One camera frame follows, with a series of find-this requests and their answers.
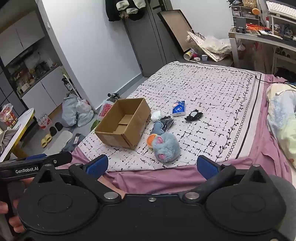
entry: white cabinet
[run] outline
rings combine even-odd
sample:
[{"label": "white cabinet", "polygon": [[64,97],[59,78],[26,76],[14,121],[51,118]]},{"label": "white cabinet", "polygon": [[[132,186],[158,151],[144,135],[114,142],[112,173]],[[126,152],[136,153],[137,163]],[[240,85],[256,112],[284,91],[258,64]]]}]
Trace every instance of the white cabinet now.
[{"label": "white cabinet", "polygon": [[34,108],[35,117],[39,119],[44,114],[49,115],[57,107],[49,94],[43,87],[41,81],[32,87],[23,97],[22,100],[28,108]]},{"label": "white cabinet", "polygon": [[42,85],[56,106],[59,106],[63,102],[63,99],[67,97],[67,93],[69,92],[62,82],[62,78],[62,67],[59,66],[41,80]]},{"label": "white cabinet", "polygon": [[24,48],[13,24],[0,34],[0,57],[3,64],[6,66],[22,51],[24,51]]},{"label": "white cabinet", "polygon": [[18,20],[15,27],[24,49],[29,48],[44,37],[36,12],[31,12]]}]

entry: plastic bottle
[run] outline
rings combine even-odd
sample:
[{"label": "plastic bottle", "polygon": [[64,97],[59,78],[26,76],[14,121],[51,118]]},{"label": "plastic bottle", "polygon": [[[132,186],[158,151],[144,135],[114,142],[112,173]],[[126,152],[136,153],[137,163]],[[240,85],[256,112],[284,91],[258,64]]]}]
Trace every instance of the plastic bottle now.
[{"label": "plastic bottle", "polygon": [[266,17],[266,27],[267,27],[267,28],[270,28],[270,25],[269,25],[269,18],[268,18],[268,17]]}]

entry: bed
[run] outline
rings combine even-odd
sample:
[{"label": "bed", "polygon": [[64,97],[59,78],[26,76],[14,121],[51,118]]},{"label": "bed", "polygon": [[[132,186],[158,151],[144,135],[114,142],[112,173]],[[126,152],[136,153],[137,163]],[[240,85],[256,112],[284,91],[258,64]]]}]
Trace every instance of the bed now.
[{"label": "bed", "polygon": [[169,132],[181,147],[180,158],[159,163],[147,147],[153,123],[146,127],[134,151],[103,144],[94,131],[73,152],[73,161],[85,163],[100,154],[109,157],[104,175],[129,193],[170,193],[189,190],[204,181],[196,169],[198,155],[217,163],[247,169],[260,164],[268,174],[292,181],[285,156],[266,126],[267,82],[272,75],[216,65],[173,62],[146,80],[129,98],[144,97],[151,111],[170,113],[177,100],[186,101],[186,113],[198,109],[200,121],[176,117]]}]

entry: white fleece cuff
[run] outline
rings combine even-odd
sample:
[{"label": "white fleece cuff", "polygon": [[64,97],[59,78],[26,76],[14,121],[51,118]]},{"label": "white fleece cuff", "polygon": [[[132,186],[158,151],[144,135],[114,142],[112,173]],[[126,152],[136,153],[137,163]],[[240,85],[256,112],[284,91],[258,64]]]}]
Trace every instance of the white fleece cuff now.
[{"label": "white fleece cuff", "polygon": [[116,3],[116,7],[118,11],[124,10],[129,6],[128,0],[119,1]]},{"label": "white fleece cuff", "polygon": [[135,3],[137,8],[139,8],[139,9],[143,8],[143,7],[146,7],[145,0],[133,0],[133,2]]},{"label": "white fleece cuff", "polygon": [[137,8],[127,8],[126,13],[127,14],[132,14],[132,13],[138,13],[139,9]]}]

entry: orange round object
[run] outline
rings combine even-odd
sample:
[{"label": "orange round object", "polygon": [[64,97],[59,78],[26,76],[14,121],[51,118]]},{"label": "orange round object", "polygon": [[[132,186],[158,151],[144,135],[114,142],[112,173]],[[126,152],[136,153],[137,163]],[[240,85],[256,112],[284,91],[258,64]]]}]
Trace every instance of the orange round object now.
[{"label": "orange round object", "polygon": [[154,138],[157,136],[157,134],[151,134],[150,136],[148,136],[147,138],[147,146],[149,148],[152,148],[152,141],[154,140]]},{"label": "orange round object", "polygon": [[257,8],[253,8],[252,9],[252,13],[255,14],[255,15],[259,15],[260,14],[260,11]]}]

